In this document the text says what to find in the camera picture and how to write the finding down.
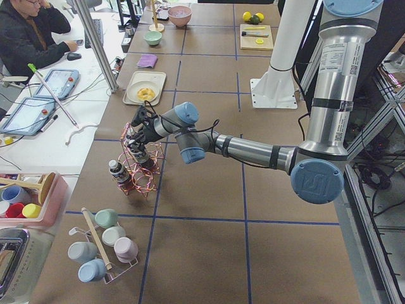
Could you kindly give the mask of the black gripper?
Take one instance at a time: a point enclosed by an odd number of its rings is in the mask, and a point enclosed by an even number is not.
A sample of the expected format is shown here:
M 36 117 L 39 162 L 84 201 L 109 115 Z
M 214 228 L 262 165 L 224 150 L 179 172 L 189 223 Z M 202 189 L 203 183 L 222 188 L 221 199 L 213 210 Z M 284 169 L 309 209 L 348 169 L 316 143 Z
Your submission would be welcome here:
M 154 123 L 158 115 L 145 106 L 140 106 L 134 115 L 130 125 L 141 127 L 132 136 L 127 136 L 127 147 L 131 152 L 145 152 L 145 145 L 158 140 L 158 133 L 155 131 Z

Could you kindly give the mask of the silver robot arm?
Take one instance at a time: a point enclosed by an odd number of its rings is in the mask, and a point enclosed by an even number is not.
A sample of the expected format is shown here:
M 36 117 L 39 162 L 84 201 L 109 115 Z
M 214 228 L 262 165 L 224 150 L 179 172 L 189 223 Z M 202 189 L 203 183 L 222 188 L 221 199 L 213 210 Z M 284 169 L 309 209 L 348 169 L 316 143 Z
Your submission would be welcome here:
M 190 102 L 162 115 L 141 106 L 132 120 L 135 134 L 125 140 L 141 165 L 146 145 L 174 135 L 185 163 L 215 153 L 260 168 L 283 170 L 294 192 L 309 203 L 335 200 L 344 188 L 347 150 L 343 141 L 365 44 L 376 34 L 381 1 L 324 1 L 319 36 L 321 56 L 305 140 L 296 147 L 269 145 L 197 130 L 197 108 Z

